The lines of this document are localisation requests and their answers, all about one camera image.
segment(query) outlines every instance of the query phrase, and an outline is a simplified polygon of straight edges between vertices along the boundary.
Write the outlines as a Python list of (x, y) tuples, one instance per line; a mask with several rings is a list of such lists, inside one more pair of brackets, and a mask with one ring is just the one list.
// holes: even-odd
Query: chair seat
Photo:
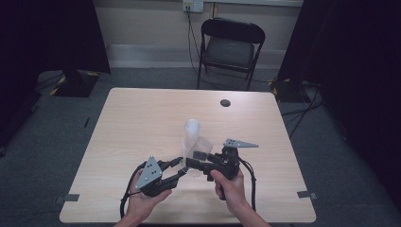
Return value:
[(234, 67), (253, 67), (253, 44), (212, 37), (207, 45), (203, 60)]

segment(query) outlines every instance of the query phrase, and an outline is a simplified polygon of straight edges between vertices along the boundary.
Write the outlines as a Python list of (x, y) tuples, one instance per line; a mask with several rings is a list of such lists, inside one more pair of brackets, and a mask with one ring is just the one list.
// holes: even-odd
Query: wall baseboard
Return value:
[[(108, 44), (106, 47), (112, 68), (197, 68), (199, 57), (195, 47), (148, 46), (130, 44)], [(279, 69), (286, 50), (263, 50), (256, 68)]]

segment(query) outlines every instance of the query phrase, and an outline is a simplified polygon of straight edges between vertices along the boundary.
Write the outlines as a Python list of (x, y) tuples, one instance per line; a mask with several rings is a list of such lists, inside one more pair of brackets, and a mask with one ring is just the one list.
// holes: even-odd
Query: gray carpet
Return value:
[[(38, 88), (42, 88), (43, 96), (9, 142), (6, 156), (0, 159), (0, 226), (112, 226), (63, 224), (59, 221), (62, 204), (55, 202), (68, 194), (107, 94), (113, 87), (196, 88), (192, 68), (113, 69), (111, 75), (101, 75), (88, 98), (50, 96), (52, 82), (57, 79), (51, 78), (58, 74), (40, 75), (39, 82), (44, 82)], [(269, 92), (267, 81), (276, 75), (277, 70), (256, 70), (251, 91)], [(203, 78), (224, 86), (203, 83), (201, 89), (245, 87), (243, 79), (217, 75), (215, 71)], [(307, 89), (311, 97), (314, 90)], [(282, 113), (306, 107), (304, 103), (279, 103)], [(284, 117), (288, 133), (299, 119), (292, 120), (295, 116)], [(401, 226), (400, 213), (385, 189), (344, 142), (338, 122), (324, 106), (305, 115), (291, 143), (308, 190), (319, 196), (313, 201), (317, 220), (295, 226)]]

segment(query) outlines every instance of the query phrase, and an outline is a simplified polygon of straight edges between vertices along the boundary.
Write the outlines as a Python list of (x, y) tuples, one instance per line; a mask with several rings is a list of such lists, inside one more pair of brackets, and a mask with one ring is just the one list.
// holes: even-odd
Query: hand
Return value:
[[(141, 176), (143, 169), (139, 170), (133, 177), (130, 193), (134, 193), (136, 183)], [(153, 208), (161, 201), (164, 201), (170, 194), (171, 190), (168, 189), (156, 197), (145, 196), (144, 193), (138, 193), (130, 196), (127, 214), (114, 226), (137, 226), (142, 223), (150, 215)]]
[(215, 179), (215, 190), (219, 198), (223, 197), (222, 190), (224, 189), (227, 208), (233, 215), (236, 216), (240, 208), (249, 206), (245, 199), (244, 174), (241, 169), (239, 169), (236, 177), (230, 181), (217, 170), (212, 170), (210, 174)]

